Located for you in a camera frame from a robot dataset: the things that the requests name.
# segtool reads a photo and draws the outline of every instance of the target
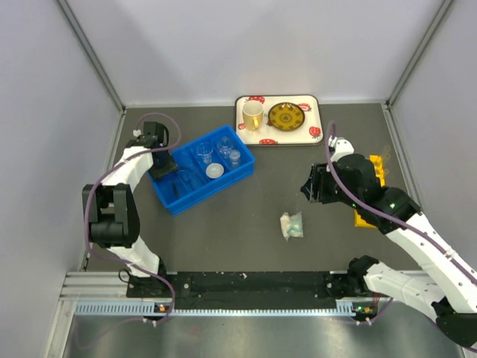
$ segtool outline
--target white tray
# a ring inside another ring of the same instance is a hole
[[[256,131],[245,129],[242,108],[249,100],[261,101],[263,120]],[[305,122],[294,131],[281,131],[268,125],[268,112],[278,103],[298,104],[305,112]],[[323,139],[318,100],[312,95],[244,95],[236,100],[236,132],[246,145],[303,145],[317,144]]]

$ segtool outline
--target dark gray table surface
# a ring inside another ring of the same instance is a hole
[[[127,110],[116,159],[132,138],[138,118],[159,111],[173,116],[182,143],[222,125],[235,123],[233,107],[177,107]],[[391,147],[386,184],[405,189],[380,104],[320,106],[323,128],[335,120],[338,135],[356,152],[382,154]],[[167,120],[163,123],[172,129]],[[172,131],[171,142],[176,133]],[[255,172],[178,216],[169,214],[147,177],[134,192],[141,236],[169,271],[325,271],[347,269],[354,257],[370,255],[396,269],[417,269],[415,262],[376,229],[355,227],[344,204],[310,204],[300,193],[312,163],[325,161],[323,141],[310,146],[250,147]],[[284,212],[303,214],[303,238],[282,236]],[[112,271],[118,263],[91,259],[88,270]]]

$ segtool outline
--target yellow block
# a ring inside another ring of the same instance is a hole
[[[385,168],[382,162],[382,157],[380,155],[370,155],[370,161],[374,165],[374,170],[376,171],[376,176],[379,178],[381,185],[385,185]],[[374,225],[368,224],[355,210],[355,226],[357,227],[374,227]]]

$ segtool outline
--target tray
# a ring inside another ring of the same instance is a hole
[[[245,129],[242,108],[247,101],[263,104],[263,120],[256,131]],[[298,104],[305,122],[293,131],[281,131],[268,123],[268,111],[283,102]],[[246,145],[311,145],[323,139],[318,100],[313,95],[244,95],[236,100],[236,133]]]
[[[233,148],[240,151],[241,165],[231,168],[230,161],[224,159],[217,150],[217,143],[228,136]],[[206,176],[207,164],[196,154],[197,146],[202,142],[211,142],[213,147],[212,161],[224,167],[224,174],[217,179]],[[171,152],[179,166],[177,172],[166,175],[160,180],[151,179],[157,196],[172,215],[177,215],[191,206],[200,203],[237,181],[253,174],[255,158],[245,144],[239,139],[232,127],[225,125]]]

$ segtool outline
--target blue plastic crate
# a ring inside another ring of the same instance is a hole
[[[229,137],[233,149],[240,151],[240,166],[237,168],[231,168],[230,160],[224,159],[218,152],[217,144],[223,136]],[[207,164],[197,156],[197,147],[202,142],[211,143],[212,162],[220,163],[224,167],[224,174],[217,179],[210,179],[206,176]],[[171,154],[179,166],[179,170],[160,180],[152,180],[151,176],[149,178],[157,196],[172,215],[177,215],[231,186],[251,175],[254,170],[255,158],[229,125],[220,127],[174,149]]]

